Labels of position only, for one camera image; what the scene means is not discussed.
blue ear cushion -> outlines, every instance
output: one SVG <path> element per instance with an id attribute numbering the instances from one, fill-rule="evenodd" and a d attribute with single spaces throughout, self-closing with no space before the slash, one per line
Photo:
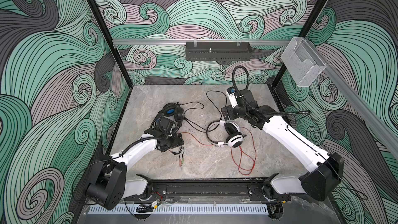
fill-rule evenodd
<path id="1" fill-rule="evenodd" d="M 167 103 L 164 105 L 162 112 L 164 113 L 164 116 L 170 117 L 174 114 L 174 109 L 177 107 L 177 104 L 174 103 Z"/>

red cable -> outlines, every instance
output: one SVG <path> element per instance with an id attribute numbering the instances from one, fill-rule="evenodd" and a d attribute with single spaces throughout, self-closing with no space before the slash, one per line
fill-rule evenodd
<path id="1" fill-rule="evenodd" d="M 231 148 L 231 157 L 232 157 L 232 160 L 234 161 L 234 163 L 235 163 L 236 166 L 238 167 L 239 173 L 241 173 L 241 174 L 244 175 L 244 176 L 250 175 L 250 174 L 252 173 L 252 171 L 253 171 L 253 169 L 254 169 L 254 166 L 256 165 L 256 159 L 257 159 L 257 151 L 256 151 L 256 147 L 255 147 L 255 145 L 254 145 L 253 134 L 250 132 L 250 135 L 251 135 L 251 140 L 253 141 L 254 152 L 255 152 L 255 154 L 256 154 L 256 156 L 254 157 L 254 159 L 253 159 L 251 156 L 249 156 L 248 154 L 246 154 L 246 153 L 242 150 L 241 147 L 239 147 L 239 148 L 240 148 L 240 161 L 239 161 L 239 164 L 237 164 L 237 163 L 235 162 L 234 156 L 232 155 L 232 148 Z M 250 157 L 250 159 L 253 161 L 253 166 L 251 167 L 251 169 L 244 169 L 244 168 L 242 168 L 242 167 L 240 166 L 240 164 L 241 164 L 241 162 L 242 162 L 242 153 L 245 154 L 246 156 Z M 240 171 L 241 169 L 242 169 L 242 170 L 246 170 L 246 171 L 248 171 L 249 173 L 248 173 L 248 174 L 244 174 L 244 173 L 242 173 L 242 172 Z"/>
<path id="2" fill-rule="evenodd" d="M 191 135 L 193 138 L 195 138 L 195 137 L 194 137 L 191 133 L 189 133 L 189 132 L 181 132 L 181 133 L 187 133 L 187 134 Z M 199 142 L 196 138 L 195 138 L 195 140 L 196 140 L 199 144 L 201 144 L 201 145 L 204 145 L 204 146 L 213 146 L 212 144 L 203 144 L 203 143 Z"/>
<path id="3" fill-rule="evenodd" d="M 157 193 L 160 196 L 160 200 L 163 200 L 163 197 L 159 194 L 159 192 L 154 192 Z"/>

swirl pattern wallpaper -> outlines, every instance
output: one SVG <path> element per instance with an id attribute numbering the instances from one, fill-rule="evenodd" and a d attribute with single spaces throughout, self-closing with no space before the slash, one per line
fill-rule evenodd
<path id="1" fill-rule="evenodd" d="M 0 75 L 1 223 L 71 223 L 129 92 L 86 0 L 0 0 Z"/>
<path id="2" fill-rule="evenodd" d="M 96 0 L 113 38 L 291 39 L 317 0 Z M 244 65 L 250 83 L 271 83 L 283 47 L 254 46 L 251 61 L 188 62 L 184 46 L 119 45 L 135 85 L 231 84 Z M 237 71 L 237 82 L 246 80 Z"/>
<path id="3" fill-rule="evenodd" d="M 397 13 L 398 0 L 328 0 L 308 36 L 396 136 Z M 277 93 L 286 111 L 312 111 L 293 126 L 325 150 L 338 152 L 345 160 L 345 184 L 369 198 L 347 189 L 333 192 L 347 223 L 396 224 L 398 162 L 327 75 L 298 88 L 286 72 Z"/>

black cable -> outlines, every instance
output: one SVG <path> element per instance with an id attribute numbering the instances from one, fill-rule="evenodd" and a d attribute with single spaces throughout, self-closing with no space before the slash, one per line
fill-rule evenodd
<path id="1" fill-rule="evenodd" d="M 135 211 L 137 213 L 149 213 L 152 212 L 154 210 L 154 207 L 152 207 L 152 205 L 144 205 L 144 204 L 140 204 L 140 208 L 137 208 Z"/>
<path id="2" fill-rule="evenodd" d="M 199 129 L 197 129 L 196 127 L 194 127 L 190 122 L 192 122 L 193 124 L 195 124 L 195 125 L 197 125 L 198 127 L 200 127 L 200 128 L 202 128 L 202 129 L 204 129 L 205 130 L 205 128 L 203 128 L 203 127 L 201 127 L 201 126 L 199 126 L 198 124 L 196 124 L 195 122 L 193 122 L 193 121 L 191 121 L 191 120 L 189 120 L 189 119 L 187 119 L 186 117 L 184 117 L 184 120 L 193 128 L 193 129 L 195 129 L 195 130 L 197 130 L 197 131 L 199 131 L 199 132 L 203 132 L 203 133 L 206 133 L 205 131 L 201 131 L 201 130 L 199 130 Z"/>
<path id="3" fill-rule="evenodd" d="M 362 198 L 362 197 L 360 197 L 358 194 L 354 194 L 354 196 L 356 196 L 356 197 L 358 197 L 359 199 L 361 199 L 361 200 L 369 200 L 369 197 L 367 196 L 367 195 L 365 195 L 363 192 L 360 192 L 359 190 L 356 190 L 356 189 L 351 189 L 351 188 L 346 188 L 346 187 L 336 187 L 336 188 L 339 188 L 339 189 L 348 189 L 348 190 L 351 190 L 351 191 L 354 191 L 354 192 L 356 192 L 356 193 L 361 193 L 362 195 L 364 195 L 366 198 Z"/>
<path id="4" fill-rule="evenodd" d="M 198 110 L 200 110 L 200 109 L 203 109 L 203 108 L 205 107 L 201 102 L 197 102 L 197 101 L 192 101 L 192 102 L 188 102 L 188 103 L 185 103 L 185 104 L 180 104 L 179 106 L 186 105 L 186 104 L 191 104 L 191 103 L 198 103 L 198 104 L 201 104 L 201 105 L 202 105 L 202 108 L 191 107 L 191 108 L 188 108 L 187 110 L 185 110 L 184 114 L 185 114 L 188 110 L 190 110 L 190 109 L 198 109 Z"/>
<path id="5" fill-rule="evenodd" d="M 248 88 L 249 85 L 249 81 L 250 81 L 250 76 L 249 76 L 249 72 L 247 71 L 247 69 L 244 66 L 238 65 L 234 68 L 234 70 L 232 71 L 232 84 L 234 85 L 235 91 L 237 92 L 238 96 L 243 100 L 243 102 L 246 103 L 246 105 L 253 109 L 256 112 L 262 113 L 262 114 L 266 114 L 266 115 L 271 115 L 271 116 L 286 116 L 286 115 L 296 115 L 296 114 L 310 114 L 311 111 L 301 111 L 301 112 L 265 112 L 262 110 L 257 109 L 256 107 L 253 107 L 247 100 L 246 98 L 243 96 L 243 94 L 239 91 L 238 87 L 236 86 L 235 83 L 235 72 L 238 68 L 242 68 L 245 73 L 246 76 L 248 78 L 247 83 L 246 83 L 246 89 Z"/>
<path id="6" fill-rule="evenodd" d="M 213 122 L 211 122 L 211 123 L 207 126 L 207 129 L 206 129 L 206 137 L 207 137 L 207 140 L 208 140 L 212 145 L 217 145 L 218 143 L 215 142 L 215 141 L 213 141 L 213 140 L 211 140 L 211 138 L 209 137 L 209 128 L 211 127 L 212 124 L 214 124 L 214 123 L 216 123 L 216 122 L 220 122 L 220 121 L 213 121 Z"/>
<path id="7" fill-rule="evenodd" d="M 295 121 L 288 123 L 287 126 L 286 126 L 286 129 L 289 127 L 289 125 L 293 124 L 294 122 L 299 121 L 299 120 L 302 119 L 302 118 L 307 117 L 307 116 L 310 115 L 310 114 L 311 114 L 311 113 L 308 113 L 308 114 L 304 115 L 303 117 L 300 117 L 300 118 L 296 119 Z"/>
<path id="8" fill-rule="evenodd" d="M 283 202 L 278 202 L 278 203 L 276 203 L 276 204 L 274 204 L 274 205 L 267 206 L 267 208 L 272 208 L 272 207 L 275 207 L 275 206 L 281 205 L 282 203 L 283 203 Z"/>
<path id="9" fill-rule="evenodd" d="M 139 219 L 129 210 L 129 208 L 127 207 L 126 200 L 125 200 L 125 205 L 126 205 L 127 211 L 128 211 L 132 216 L 134 216 L 134 218 L 136 218 L 137 220 L 139 220 Z"/>
<path id="10" fill-rule="evenodd" d="M 323 159 L 325 159 L 325 162 L 327 162 L 327 163 L 330 165 L 330 167 L 331 167 L 331 169 L 333 170 L 333 172 L 336 173 L 336 175 L 339 177 L 340 182 L 342 182 L 346 187 L 348 187 L 348 186 L 346 185 L 346 183 L 343 181 L 343 179 L 340 177 L 340 175 L 337 173 L 337 171 L 333 168 L 333 166 L 331 165 L 331 163 L 330 163 L 329 161 L 327 161 L 326 158 L 324 158 L 319 152 L 318 152 L 318 154 L 319 154 Z M 361 200 L 369 200 L 369 197 L 368 197 L 364 192 L 361 192 L 361 191 L 356 190 L 356 189 L 353 189 L 353 188 L 346 188 L 346 187 L 336 187 L 336 188 L 348 189 L 348 190 L 354 191 L 354 192 L 356 192 L 356 193 L 361 193 L 361 194 L 364 195 L 366 198 L 360 197 L 359 194 L 354 194 L 354 196 L 358 197 L 358 198 L 361 199 Z"/>
<path id="11" fill-rule="evenodd" d="M 150 125 L 151 128 L 155 128 L 155 122 L 156 122 L 156 120 L 157 120 L 159 117 L 160 117 L 160 115 L 159 115 L 159 114 L 156 114 L 156 117 L 153 119 L 153 121 L 152 121 L 152 123 L 151 123 L 151 125 Z"/>
<path id="12" fill-rule="evenodd" d="M 217 111 L 220 113 L 220 120 L 221 120 L 221 119 L 222 119 L 222 112 L 220 112 L 220 110 L 218 109 L 218 107 L 216 106 L 216 104 L 210 99 L 210 97 L 209 97 L 209 95 L 208 95 L 209 92 L 217 92 L 217 93 L 221 93 L 222 95 L 224 95 L 224 97 L 225 97 L 225 107 L 226 107 L 226 104 L 227 104 L 227 102 L 228 102 L 228 100 L 227 100 L 227 98 L 226 98 L 226 95 L 225 95 L 225 93 L 223 93 L 223 92 L 221 92 L 221 91 L 215 91 L 215 90 L 209 90 L 209 91 L 206 92 L 206 97 L 209 99 L 209 101 L 213 104 L 213 106 L 216 107 Z M 188 119 L 187 117 L 184 117 L 184 120 L 187 121 L 187 123 L 188 123 L 193 129 L 197 130 L 198 132 L 206 133 L 206 129 L 205 129 L 205 128 L 199 126 L 197 123 L 191 121 L 191 120 Z M 197 128 L 194 127 L 192 124 L 196 125 L 197 127 L 201 128 L 201 129 L 204 130 L 204 131 L 197 129 Z M 212 132 L 212 131 L 216 130 L 218 126 L 219 126 L 219 125 L 217 125 L 217 126 L 214 127 L 213 129 L 209 130 L 209 132 Z"/>
<path id="13" fill-rule="evenodd" d="M 182 146 L 182 147 L 180 147 L 179 152 L 173 152 L 173 151 L 171 151 L 171 153 L 172 153 L 173 155 L 180 155 L 181 152 L 182 152 L 182 154 L 184 154 L 184 151 L 185 151 L 185 148 Z"/>
<path id="14" fill-rule="evenodd" d="M 73 189 L 74 189 L 73 185 L 75 184 L 76 179 L 77 179 L 77 177 L 80 175 L 80 173 L 84 172 L 88 167 L 92 166 L 92 165 L 95 164 L 95 163 L 111 161 L 111 160 L 116 159 L 116 158 L 119 158 L 119 157 L 121 157 L 121 155 L 118 156 L 118 157 L 113 157 L 113 158 L 111 158 L 111 159 L 101 160 L 101 161 L 97 161 L 97 162 L 91 163 L 91 164 L 87 165 L 84 169 L 82 169 L 79 173 L 77 173 L 76 177 L 75 177 L 75 178 L 73 179 L 73 181 L 72 181 L 72 191 L 71 191 L 72 199 L 73 199 L 75 202 L 80 203 L 80 204 L 82 204 L 82 205 L 95 205 L 95 204 L 97 204 L 97 203 L 83 203 L 83 202 L 78 201 L 78 200 L 75 198 L 74 194 L 73 194 Z"/>
<path id="15" fill-rule="evenodd" d="M 126 152 L 127 152 L 131 147 L 135 146 L 136 144 L 138 144 L 138 143 L 140 143 L 140 142 L 144 142 L 144 141 L 146 141 L 146 140 L 151 140 L 151 139 L 166 140 L 166 139 L 168 139 L 168 138 L 169 138 L 168 136 L 165 137 L 165 138 L 156 138 L 156 137 L 140 138 L 139 140 L 132 142 L 132 143 L 131 143 L 128 147 L 126 147 L 121 153 L 122 153 L 122 155 L 126 154 Z"/>

ear cushion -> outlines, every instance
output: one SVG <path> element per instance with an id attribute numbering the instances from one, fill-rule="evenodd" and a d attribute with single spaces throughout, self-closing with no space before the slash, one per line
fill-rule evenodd
<path id="1" fill-rule="evenodd" d="M 164 113 L 164 116 L 170 117 L 174 114 L 174 109 L 177 107 L 176 104 L 174 103 L 167 103 L 164 105 L 162 112 Z"/>
<path id="2" fill-rule="evenodd" d="M 229 135 L 229 136 L 226 138 L 225 142 L 228 144 L 229 141 L 234 142 L 235 140 L 239 140 L 239 141 L 235 142 L 235 143 L 232 145 L 233 148 L 238 147 L 238 146 L 240 146 L 240 145 L 242 144 L 242 140 L 241 140 L 242 136 L 243 136 L 243 135 L 242 135 L 241 132 L 232 133 L 231 135 Z"/>
<path id="3" fill-rule="evenodd" d="M 180 122 L 184 119 L 184 109 L 182 109 L 182 107 L 176 107 L 174 109 L 174 119 L 177 122 Z"/>
<path id="4" fill-rule="evenodd" d="M 232 123 L 227 122 L 224 124 L 224 127 L 225 127 L 225 130 L 228 133 L 228 135 L 238 132 L 238 130 Z"/>

